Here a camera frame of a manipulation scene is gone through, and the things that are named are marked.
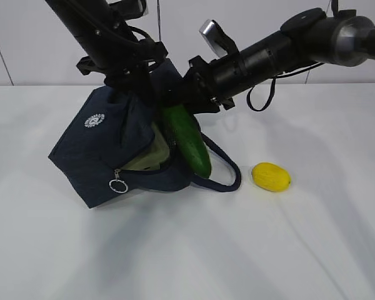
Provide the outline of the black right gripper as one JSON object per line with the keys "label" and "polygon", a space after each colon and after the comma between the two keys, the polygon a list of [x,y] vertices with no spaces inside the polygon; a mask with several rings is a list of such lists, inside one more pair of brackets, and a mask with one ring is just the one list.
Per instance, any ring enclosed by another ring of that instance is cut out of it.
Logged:
{"label": "black right gripper", "polygon": [[234,107],[232,97],[223,96],[216,86],[210,64],[201,56],[189,60],[189,69],[174,90],[174,100],[190,113],[218,113]]}

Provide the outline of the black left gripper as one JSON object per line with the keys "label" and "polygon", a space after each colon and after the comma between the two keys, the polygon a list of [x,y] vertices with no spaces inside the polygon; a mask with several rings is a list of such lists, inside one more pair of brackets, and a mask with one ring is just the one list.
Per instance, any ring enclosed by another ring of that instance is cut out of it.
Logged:
{"label": "black left gripper", "polygon": [[151,75],[167,58],[168,50],[161,41],[142,40],[137,48],[107,69],[105,85],[114,89],[130,89],[145,106],[158,109],[159,94]]}

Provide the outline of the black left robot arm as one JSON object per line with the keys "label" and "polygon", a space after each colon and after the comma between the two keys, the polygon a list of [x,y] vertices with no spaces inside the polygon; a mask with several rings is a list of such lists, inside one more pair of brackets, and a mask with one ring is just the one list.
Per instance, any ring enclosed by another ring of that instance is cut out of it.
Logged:
{"label": "black left robot arm", "polygon": [[87,76],[104,75],[104,84],[122,92],[132,92],[147,106],[155,106],[158,96],[151,71],[166,59],[168,51],[146,31],[127,21],[140,18],[145,1],[47,1],[86,56],[76,67]]}

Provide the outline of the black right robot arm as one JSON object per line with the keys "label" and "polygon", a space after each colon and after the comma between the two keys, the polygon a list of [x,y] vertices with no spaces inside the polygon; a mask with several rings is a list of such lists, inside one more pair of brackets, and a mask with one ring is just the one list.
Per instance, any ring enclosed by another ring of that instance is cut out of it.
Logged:
{"label": "black right robot arm", "polygon": [[332,17],[319,7],[303,11],[243,50],[213,19],[202,25],[200,33],[217,59],[192,58],[182,83],[172,91],[174,102],[193,113],[233,108],[234,96],[299,69],[323,64],[351,68],[375,60],[375,24],[353,9]]}

